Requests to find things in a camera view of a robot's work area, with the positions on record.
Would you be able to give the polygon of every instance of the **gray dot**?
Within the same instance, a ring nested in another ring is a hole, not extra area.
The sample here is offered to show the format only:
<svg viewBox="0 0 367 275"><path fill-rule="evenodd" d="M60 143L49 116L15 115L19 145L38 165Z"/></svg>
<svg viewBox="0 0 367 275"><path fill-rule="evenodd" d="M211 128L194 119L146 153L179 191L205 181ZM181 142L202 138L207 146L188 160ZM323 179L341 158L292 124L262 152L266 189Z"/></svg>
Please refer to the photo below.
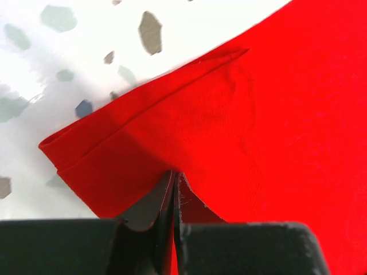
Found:
<svg viewBox="0 0 367 275"><path fill-rule="evenodd" d="M3 97L0 99L0 123L9 121L10 119L19 116L29 102L19 97L17 99L8 99Z"/></svg>
<svg viewBox="0 0 367 275"><path fill-rule="evenodd" d="M136 85L136 78L132 73L132 71L130 71L128 68L120 66L117 73L119 74L120 77L129 82L132 86Z"/></svg>
<svg viewBox="0 0 367 275"><path fill-rule="evenodd" d="M0 177L0 199L5 199L11 193L10 178Z"/></svg>
<svg viewBox="0 0 367 275"><path fill-rule="evenodd" d="M67 184L60 178L59 175L55 175L52 179L46 182L46 186L64 188L67 186Z"/></svg>
<svg viewBox="0 0 367 275"><path fill-rule="evenodd" d="M74 73L71 70L61 70L56 73L56 78L58 81L67 82L74 79Z"/></svg>
<svg viewBox="0 0 367 275"><path fill-rule="evenodd" d="M74 29L78 23L69 7L47 5L40 17L43 24L60 33Z"/></svg>
<svg viewBox="0 0 367 275"><path fill-rule="evenodd" d="M144 48L150 55L162 51L161 29L162 25L153 13L149 11L143 13L139 25L139 34Z"/></svg>
<svg viewBox="0 0 367 275"><path fill-rule="evenodd" d="M28 50L30 48L30 39L20 28L12 24L6 24L4 26L4 32L6 38L21 50Z"/></svg>
<svg viewBox="0 0 367 275"><path fill-rule="evenodd" d="M75 114L78 118L82 119L93 112L93 106L88 100L83 100L75 108Z"/></svg>

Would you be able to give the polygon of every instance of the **red fabric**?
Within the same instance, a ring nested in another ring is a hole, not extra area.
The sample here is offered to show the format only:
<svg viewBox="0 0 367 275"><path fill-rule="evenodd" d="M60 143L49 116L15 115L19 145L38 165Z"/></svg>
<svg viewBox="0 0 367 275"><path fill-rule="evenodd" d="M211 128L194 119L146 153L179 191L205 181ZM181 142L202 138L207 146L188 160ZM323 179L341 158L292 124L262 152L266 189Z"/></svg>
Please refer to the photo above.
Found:
<svg viewBox="0 0 367 275"><path fill-rule="evenodd" d="M164 171L230 222L298 221L332 274L367 272L365 0L294 0L40 144L100 217Z"/></svg>

